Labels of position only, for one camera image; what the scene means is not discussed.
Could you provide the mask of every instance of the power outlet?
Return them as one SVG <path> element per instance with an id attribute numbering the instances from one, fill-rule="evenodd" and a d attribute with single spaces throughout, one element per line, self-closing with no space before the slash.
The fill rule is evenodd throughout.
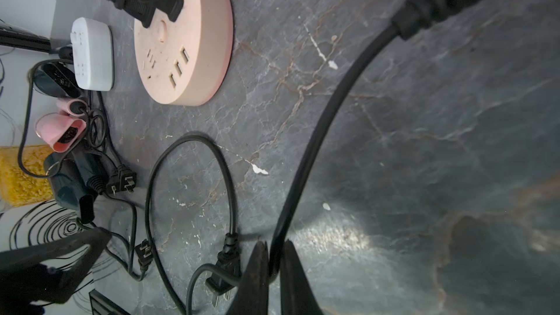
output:
<path id="1" fill-rule="evenodd" d="M 74 73 L 82 89 L 107 92 L 113 87 L 113 44 L 109 27 L 85 17 L 74 21 L 70 41 Z"/>

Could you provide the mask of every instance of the white paint speck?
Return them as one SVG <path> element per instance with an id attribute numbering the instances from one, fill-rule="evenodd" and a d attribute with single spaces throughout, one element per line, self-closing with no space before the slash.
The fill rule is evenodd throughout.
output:
<path id="1" fill-rule="evenodd" d="M 226 149 L 225 147 L 222 147 L 222 146 L 220 146 L 220 145 L 216 145 L 216 146 L 218 146 L 218 147 L 221 148 L 222 150 L 226 150 L 226 151 L 228 151 L 228 152 L 233 153 L 235 156 L 241 158 L 242 160 L 244 160 L 245 162 L 247 162 L 248 164 L 250 164 L 250 165 L 253 167 L 253 171 L 254 171 L 256 174 L 268 175 L 268 171 L 265 171 L 264 169 L 260 169 L 259 167 L 257 167 L 256 165 L 252 164 L 251 162 L 249 162 L 249 161 L 246 160 L 245 158 L 239 156 L 239 155 L 236 154 L 235 152 L 230 151 L 230 150 L 228 150 L 228 149 Z"/>
<path id="2" fill-rule="evenodd" d="M 264 174 L 264 175 L 268 175 L 268 171 L 265 171 L 264 169 L 260 169 L 259 167 L 257 167 L 256 165 L 251 163 L 251 166 L 253 166 L 253 171 L 256 174 Z"/>
<path id="3" fill-rule="evenodd" d="M 307 26 L 304 25 L 304 27 L 305 27 L 305 31 L 307 31 L 307 35 L 309 35 L 309 38 L 312 40 L 311 42 L 312 42 L 313 46 L 317 49 L 317 52 L 319 53 L 318 56 L 321 59 L 323 59 L 323 61 L 326 62 L 325 54 L 321 51 L 321 49 L 319 49 L 317 42 L 313 38 L 313 36 L 312 36 L 311 32 L 309 31 L 309 29 L 307 28 Z M 338 65 L 334 61 L 329 61 L 329 67 L 332 68 L 333 70 L 338 70 Z"/>

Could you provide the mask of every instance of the power plug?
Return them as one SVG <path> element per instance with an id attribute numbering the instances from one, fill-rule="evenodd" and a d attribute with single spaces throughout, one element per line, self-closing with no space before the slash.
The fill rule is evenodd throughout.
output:
<path id="1" fill-rule="evenodd" d="M 152 263 L 153 254 L 152 248 L 148 240 L 142 241 L 141 244 L 137 245 L 134 250 L 138 256 L 138 264 L 140 264 L 140 270 L 148 270 L 148 266 Z"/>
<path id="2" fill-rule="evenodd" d="M 218 261 L 216 266 L 223 269 L 228 274 L 241 277 L 241 261 L 239 258 L 239 237 L 237 234 L 226 234 L 226 239 L 223 244 L 223 249 L 218 253 Z M 222 294 L 225 294 L 226 300 L 230 298 L 230 291 L 234 288 L 224 279 L 212 273 L 206 279 L 206 287 L 212 291 L 212 305 L 216 307 L 218 300 Z"/>
<path id="3" fill-rule="evenodd" d="M 132 171 L 126 165 L 120 165 L 119 168 L 111 173 L 105 190 L 112 194 L 120 193 L 121 191 L 131 193 L 136 187 L 136 176 L 135 171 Z"/>

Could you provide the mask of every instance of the black device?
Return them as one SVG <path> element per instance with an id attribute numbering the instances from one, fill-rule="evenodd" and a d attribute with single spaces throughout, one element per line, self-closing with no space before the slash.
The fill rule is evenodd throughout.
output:
<path id="1" fill-rule="evenodd" d="M 284 243 L 280 262 L 282 315 L 323 315 L 292 241 Z M 268 248 L 261 241 L 253 248 L 239 290 L 226 315 L 268 314 Z"/>
<path id="2" fill-rule="evenodd" d="M 86 145 L 79 143 L 66 157 L 52 153 L 43 163 L 46 172 L 59 161 L 60 171 L 48 178 L 56 202 L 68 209 L 75 210 L 83 224 L 94 220 L 94 201 L 99 192 L 105 189 L 108 181 L 107 170 L 101 159 Z"/>
<path id="3" fill-rule="evenodd" d="M 43 307 L 31 302 L 66 303 L 110 239 L 107 230 L 97 227 L 57 241 L 0 253 L 0 313 L 39 315 L 44 313 Z M 85 245 L 89 248 L 69 270 L 42 264 Z"/>
<path id="4" fill-rule="evenodd" d="M 90 303 L 93 315 L 130 315 L 97 290 L 90 292 Z"/>
<path id="5" fill-rule="evenodd" d="M 38 67 L 32 76 L 35 88 L 54 98 L 75 99 L 82 96 L 76 76 L 60 62 L 49 62 Z"/>

